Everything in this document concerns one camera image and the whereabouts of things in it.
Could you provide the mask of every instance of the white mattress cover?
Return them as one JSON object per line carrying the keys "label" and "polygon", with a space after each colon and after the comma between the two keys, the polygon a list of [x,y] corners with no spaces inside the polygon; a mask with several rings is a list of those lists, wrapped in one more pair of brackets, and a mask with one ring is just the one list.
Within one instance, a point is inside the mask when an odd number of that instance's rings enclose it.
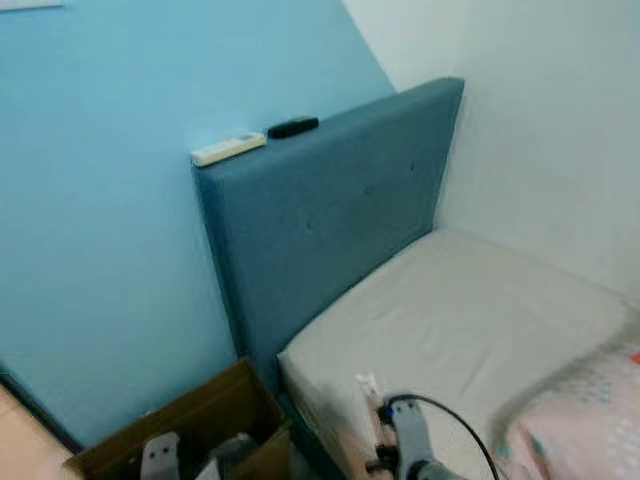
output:
{"label": "white mattress cover", "polygon": [[[487,442],[523,399],[572,360],[637,321],[619,297],[450,230],[418,240],[311,322],[280,355],[297,408],[334,459],[359,477],[372,457],[355,381],[432,396]],[[438,457],[491,478],[470,437],[432,408]]]}

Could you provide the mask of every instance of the gray device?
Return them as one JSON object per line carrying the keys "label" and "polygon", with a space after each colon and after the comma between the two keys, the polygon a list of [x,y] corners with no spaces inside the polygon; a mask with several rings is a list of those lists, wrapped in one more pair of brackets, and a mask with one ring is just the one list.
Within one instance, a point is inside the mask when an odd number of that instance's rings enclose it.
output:
{"label": "gray device", "polygon": [[370,474],[388,470],[396,480],[466,480],[444,466],[433,453],[429,427],[418,406],[424,401],[449,413],[473,436],[484,454],[491,472],[498,480],[497,470],[486,447],[473,429],[455,412],[427,397],[398,395],[387,399],[377,411],[383,424],[393,428],[397,445],[378,445],[378,459],[366,464]]}

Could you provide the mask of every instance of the white wall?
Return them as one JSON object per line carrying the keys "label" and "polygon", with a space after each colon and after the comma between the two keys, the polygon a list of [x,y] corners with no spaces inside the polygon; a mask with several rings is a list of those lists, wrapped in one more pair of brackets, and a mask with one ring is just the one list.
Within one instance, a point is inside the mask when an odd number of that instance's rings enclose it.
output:
{"label": "white wall", "polygon": [[451,75],[469,0],[343,0],[396,90]]}
{"label": "white wall", "polygon": [[439,215],[636,303],[639,5],[474,0],[456,68],[467,99]]}

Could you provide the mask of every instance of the pink blanket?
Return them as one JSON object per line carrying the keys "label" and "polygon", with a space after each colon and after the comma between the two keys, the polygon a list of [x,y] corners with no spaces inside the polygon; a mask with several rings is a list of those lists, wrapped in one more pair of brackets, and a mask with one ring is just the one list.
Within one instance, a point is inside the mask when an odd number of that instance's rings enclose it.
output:
{"label": "pink blanket", "polygon": [[537,397],[496,457],[509,480],[640,480],[640,336]]}

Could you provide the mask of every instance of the blue wall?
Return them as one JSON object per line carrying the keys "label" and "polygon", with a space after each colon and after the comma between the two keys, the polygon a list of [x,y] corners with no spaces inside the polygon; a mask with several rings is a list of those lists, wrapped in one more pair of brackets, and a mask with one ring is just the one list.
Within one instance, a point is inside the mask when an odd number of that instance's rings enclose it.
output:
{"label": "blue wall", "polygon": [[94,443],[234,360],[188,150],[392,93],[339,0],[0,15],[0,354]]}

